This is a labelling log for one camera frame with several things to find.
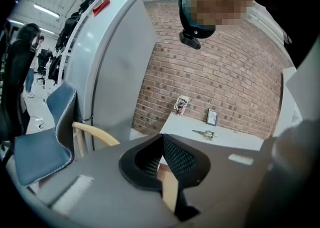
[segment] person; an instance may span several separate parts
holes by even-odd
[[[32,62],[31,62],[29,71],[28,71],[28,73],[26,75],[26,78],[25,78],[25,91],[26,91],[26,96],[29,97],[29,98],[35,97],[35,94],[31,92],[32,83],[34,82],[35,64],[36,64],[36,61],[37,61],[37,58],[38,58],[38,54],[40,53],[40,51],[42,49],[41,44],[42,44],[42,42],[44,42],[45,37],[40,35],[38,39],[39,39],[38,46],[36,48],[34,58],[33,58]]]
[[[240,24],[253,1],[264,6],[286,33],[285,47],[298,67],[318,36],[319,15],[312,9],[317,0],[182,0],[182,10],[191,26],[224,30]]]
[[[10,22],[6,21],[3,26],[3,30],[1,31],[1,34],[0,34],[0,59],[1,60],[8,48],[10,27],[11,27]]]

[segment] wooden chair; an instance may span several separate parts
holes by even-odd
[[[108,146],[115,146],[120,144],[120,142],[117,139],[115,139],[112,135],[95,126],[90,126],[74,121],[72,123],[72,127],[74,127],[75,129],[76,140],[78,143],[78,148],[81,157],[85,155],[82,131],[87,132],[90,135],[100,139],[102,142],[105,142]]]

